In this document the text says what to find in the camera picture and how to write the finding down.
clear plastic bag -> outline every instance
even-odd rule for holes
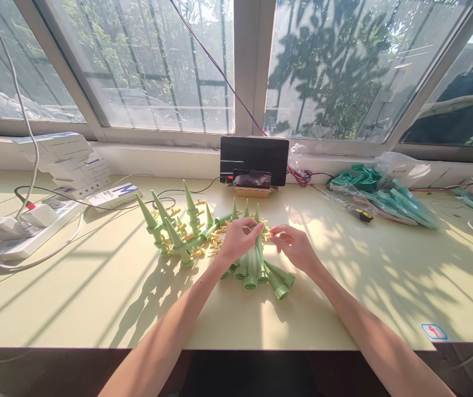
[[[288,154],[288,165],[293,171],[301,174],[304,172],[302,160],[308,155],[308,148],[300,143],[294,144]]]

light green desk surface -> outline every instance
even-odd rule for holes
[[[439,230],[382,218],[364,224],[332,209],[417,323],[439,325],[450,342],[473,342],[473,210],[448,192],[416,195],[440,217]]]
[[[13,189],[29,180],[28,172],[0,171],[0,214],[15,214],[20,202]],[[182,188],[176,179],[128,181],[141,188],[146,200],[150,189]],[[195,191],[208,183],[190,180],[188,186]],[[39,175],[37,184],[54,186],[48,174]],[[169,195],[176,198],[179,215],[187,223],[184,196]],[[34,201],[45,196],[36,191]],[[214,183],[195,197],[207,200],[220,216],[231,211],[234,191]],[[249,202],[254,211],[257,200]],[[238,198],[237,204],[243,209],[245,199]],[[441,324],[451,337],[473,341],[473,236],[463,231],[465,227],[432,233],[380,219],[356,224],[359,221],[333,208],[315,190],[297,185],[281,188],[260,200],[260,206],[270,225],[288,223],[307,231],[334,277],[413,349],[433,349],[418,325],[423,316]],[[65,242],[76,222],[25,262]],[[161,261],[145,227],[138,208],[103,215],[90,209],[78,239],[65,250],[15,274],[0,269],[0,347],[134,347],[211,261],[197,259],[188,270],[180,270],[176,261]],[[463,237],[451,237],[450,232]],[[462,244],[456,238],[470,242]],[[269,285],[247,291],[233,277],[222,280],[187,348],[356,350],[317,286],[274,246],[267,244],[264,255],[297,274],[288,298],[278,302]]]

power strip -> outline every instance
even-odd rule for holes
[[[0,242],[0,261],[8,262],[28,258],[84,208],[85,205],[76,201],[66,201],[63,207],[54,210],[60,216],[56,222],[35,236]]]

plug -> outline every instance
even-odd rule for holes
[[[37,232],[39,229],[35,226],[20,223],[13,217],[0,216],[0,241],[32,237]]]
[[[28,211],[21,213],[21,218],[37,227],[48,227],[59,219],[59,215],[47,204],[34,205]]]

white box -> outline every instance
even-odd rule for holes
[[[47,164],[39,166],[39,170],[41,172],[47,172],[54,175],[54,173],[69,172],[69,171],[75,170],[95,160],[98,160],[98,155],[96,154],[96,152],[93,152],[87,158],[80,157],[80,158],[73,158],[69,160],[63,160],[57,163],[47,163]]]
[[[137,186],[133,184],[125,184],[89,196],[87,200],[89,200],[91,205],[100,207],[96,208],[96,210],[102,213],[133,201],[135,199],[135,194],[142,197],[142,192]]]
[[[39,135],[35,139],[38,143],[42,166],[72,158],[87,158],[94,152],[83,135],[76,132]],[[35,160],[34,144],[30,137],[13,138],[12,141],[19,146],[26,158],[30,161]]]
[[[67,187],[58,187],[57,189],[54,189],[54,192],[61,193],[72,200],[79,200],[84,197],[87,197],[90,194],[93,194],[94,192],[100,189],[103,189],[107,185],[109,185],[109,177],[99,179],[90,185],[82,187],[81,189],[69,189]]]
[[[96,159],[89,164],[82,164],[76,169],[54,167],[49,170],[49,173],[56,179],[82,179],[85,176],[93,177],[95,175],[100,175],[105,171],[111,172],[108,167],[108,162],[105,159]]]

